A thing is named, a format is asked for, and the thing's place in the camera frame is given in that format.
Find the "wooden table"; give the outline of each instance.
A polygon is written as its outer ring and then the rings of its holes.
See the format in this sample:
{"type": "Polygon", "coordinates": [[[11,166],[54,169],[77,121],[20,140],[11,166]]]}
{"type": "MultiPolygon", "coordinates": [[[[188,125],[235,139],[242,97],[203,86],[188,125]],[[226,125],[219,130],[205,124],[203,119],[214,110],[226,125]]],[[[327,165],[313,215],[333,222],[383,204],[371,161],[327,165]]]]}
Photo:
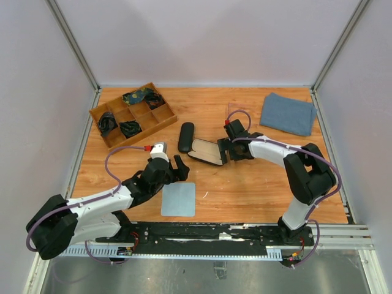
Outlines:
{"type": "MultiPolygon", "coordinates": [[[[99,103],[112,100],[130,88],[105,88],[99,103]]],[[[319,123],[316,121],[310,137],[299,137],[279,130],[259,126],[265,96],[271,92],[293,99],[311,101],[306,88],[162,88],[160,92],[178,115],[178,122],[138,142],[138,146],[164,141],[168,155],[177,150],[179,130],[186,121],[195,124],[195,138],[216,141],[226,137],[223,125],[230,111],[242,108],[252,116],[251,132],[261,132],[268,137],[295,145],[315,143],[327,157],[319,123]]],[[[237,114],[244,126],[247,118],[237,114]]],[[[85,154],[79,170],[73,197],[91,195],[116,185],[104,169],[107,147],[92,126],[85,154]]],[[[110,159],[110,170],[122,180],[144,169],[149,154],[139,150],[125,150],[110,159]]],[[[189,182],[196,183],[196,209],[194,217],[164,217],[160,215],[162,193],[150,201],[126,211],[132,221],[176,222],[276,222],[288,208],[293,195],[282,167],[262,159],[229,162],[223,167],[213,167],[181,155],[190,168],[189,182]]],[[[321,223],[347,223],[340,195],[325,200],[312,218],[321,223]]]]}

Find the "wooden organizer box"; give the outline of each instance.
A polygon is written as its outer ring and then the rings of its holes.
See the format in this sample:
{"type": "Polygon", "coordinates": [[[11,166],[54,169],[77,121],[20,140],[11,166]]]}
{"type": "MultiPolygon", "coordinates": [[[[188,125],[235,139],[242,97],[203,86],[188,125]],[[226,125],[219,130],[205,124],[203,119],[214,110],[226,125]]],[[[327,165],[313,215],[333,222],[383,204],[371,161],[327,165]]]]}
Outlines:
{"type": "MultiPolygon", "coordinates": [[[[150,88],[153,89],[154,92],[159,93],[153,83],[144,85],[139,89],[141,88],[150,88]]],[[[119,96],[107,103],[93,108],[90,110],[90,115],[99,130],[98,122],[100,117],[107,111],[114,114],[118,127],[112,130],[106,138],[102,138],[108,149],[111,151],[120,146],[133,145],[153,133],[175,123],[177,121],[177,116],[173,113],[173,110],[167,101],[164,98],[163,100],[163,105],[151,110],[145,101],[128,106],[124,103],[123,97],[119,96]],[[119,127],[120,123],[126,121],[138,122],[141,127],[141,132],[127,139],[119,127]]]]}

